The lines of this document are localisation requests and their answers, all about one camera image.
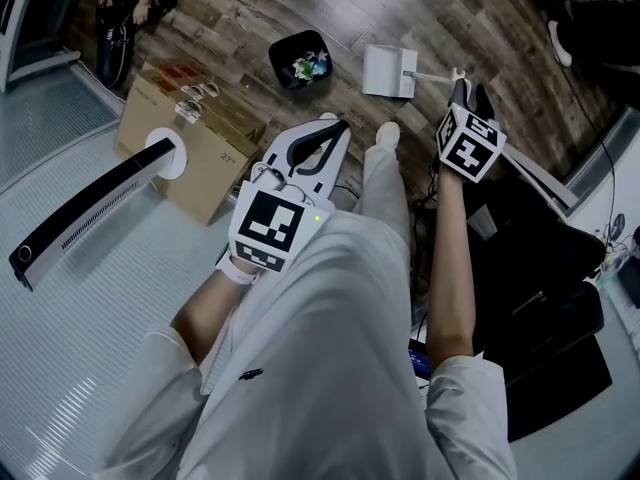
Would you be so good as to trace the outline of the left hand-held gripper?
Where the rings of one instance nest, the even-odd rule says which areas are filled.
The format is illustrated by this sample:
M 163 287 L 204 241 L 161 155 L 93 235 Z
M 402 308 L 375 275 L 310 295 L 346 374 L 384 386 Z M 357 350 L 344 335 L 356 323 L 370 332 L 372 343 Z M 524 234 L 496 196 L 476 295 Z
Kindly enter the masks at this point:
M 267 164 L 254 165 L 251 179 L 241 185 L 228 233 L 230 255 L 263 270 L 286 272 L 335 213 L 326 197 L 350 139 L 349 124 L 337 118 L 281 132 L 265 153 Z M 284 175 L 296 175 L 297 186 Z

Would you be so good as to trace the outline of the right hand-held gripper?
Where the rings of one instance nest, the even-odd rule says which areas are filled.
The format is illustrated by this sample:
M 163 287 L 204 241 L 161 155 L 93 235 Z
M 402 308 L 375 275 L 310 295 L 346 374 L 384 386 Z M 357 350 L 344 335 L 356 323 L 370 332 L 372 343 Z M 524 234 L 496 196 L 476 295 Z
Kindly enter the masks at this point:
M 448 106 L 436 132 L 439 159 L 477 183 L 503 151 L 506 135 L 489 123 L 495 120 L 495 111 L 482 84 L 472 90 L 468 79 L 455 79 Z

